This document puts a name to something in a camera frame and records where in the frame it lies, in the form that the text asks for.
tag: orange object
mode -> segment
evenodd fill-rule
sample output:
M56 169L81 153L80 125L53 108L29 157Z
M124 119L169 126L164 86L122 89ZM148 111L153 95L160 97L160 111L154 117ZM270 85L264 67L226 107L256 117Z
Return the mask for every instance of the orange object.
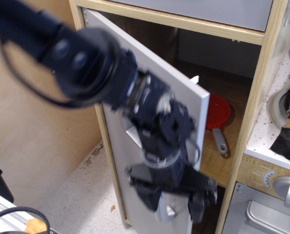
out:
M231 115L228 102L218 95L211 94L206 129L220 128Z
M27 227L24 230L24 232L29 234L38 234L46 230L47 230L46 224L41 220L34 218L28 220Z

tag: black cable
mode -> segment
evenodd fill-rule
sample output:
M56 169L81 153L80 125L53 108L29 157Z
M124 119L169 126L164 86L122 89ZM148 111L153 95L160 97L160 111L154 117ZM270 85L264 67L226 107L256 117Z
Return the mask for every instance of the black cable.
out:
M13 207L13 208L9 208L9 209L6 209L6 210L3 210L0 212L0 217L4 216L4 215L8 215L10 213L13 213L13 212L30 212L30 213L34 213L38 216L40 216L45 225L46 225L46 234L50 234L50 225L49 225L49 221L48 219L46 218L46 216L44 214L42 214L40 211L38 210L35 210L33 208L30 208L30 207L23 207L23 206L18 206L18 207Z
M198 151L198 159L196 162L194 162L194 164L197 164L199 162L199 160L201 159L201 150L200 147L198 146L198 144L190 137L188 138L188 141L194 146L194 148Z
M67 102L61 102L61 101L57 101L54 100L50 97L48 97L47 95L43 94L42 92L38 91L36 88L34 88L31 84L29 84L13 67L12 63L10 62L10 59L4 49L3 46L3 39L0 38L0 52L2 54L2 57L7 65L7 68L9 69L9 71L11 72L11 74L21 83L23 84L26 88L28 88L30 91L32 91L34 94L36 94L37 96L39 96L40 98L42 98L43 100L59 106L59 107L63 107L63 108L82 108L82 107L87 107L90 106L91 103L85 103L85 102L76 102L76 101L67 101Z

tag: gray drawer front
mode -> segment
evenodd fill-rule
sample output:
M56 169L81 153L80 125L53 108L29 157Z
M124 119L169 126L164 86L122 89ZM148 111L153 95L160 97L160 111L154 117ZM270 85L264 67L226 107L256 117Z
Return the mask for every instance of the gray drawer front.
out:
M158 11L265 31L272 0L112 0Z

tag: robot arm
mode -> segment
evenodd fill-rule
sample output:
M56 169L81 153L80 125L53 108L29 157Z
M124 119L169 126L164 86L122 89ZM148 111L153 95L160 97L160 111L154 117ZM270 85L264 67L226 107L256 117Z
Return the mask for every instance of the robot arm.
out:
M216 201L216 182L188 163L186 140L194 121L167 84L138 70L131 51L105 30L73 32L17 0L0 0L0 40L15 42L55 70L69 101L52 103L77 108L102 102L121 109L136 126L145 154L144 164L126 169L139 197L156 211L162 192L187 195L193 221L201 221L204 207Z

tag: frying pan handle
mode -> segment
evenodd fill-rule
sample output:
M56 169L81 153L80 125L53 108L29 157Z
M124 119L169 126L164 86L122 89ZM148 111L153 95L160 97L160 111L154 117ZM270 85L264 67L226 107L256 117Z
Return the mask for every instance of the frying pan handle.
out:
M215 139L218 151L222 155L226 154L228 151L228 147L227 147L227 143L226 143L226 140L224 138L222 131L219 128L214 128L214 129L212 129L212 132L214 135L214 139Z

